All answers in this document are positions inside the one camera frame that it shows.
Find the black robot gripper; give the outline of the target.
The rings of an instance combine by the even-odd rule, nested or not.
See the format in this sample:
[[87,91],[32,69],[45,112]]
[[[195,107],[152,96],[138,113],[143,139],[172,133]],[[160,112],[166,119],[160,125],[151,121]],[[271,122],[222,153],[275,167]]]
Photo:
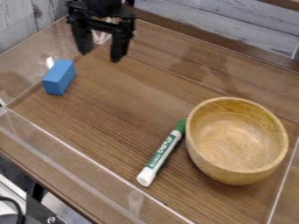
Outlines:
[[94,49],[92,31],[112,34],[111,61],[118,63],[127,55],[136,14],[122,0],[68,0],[67,23],[79,52],[86,55]]

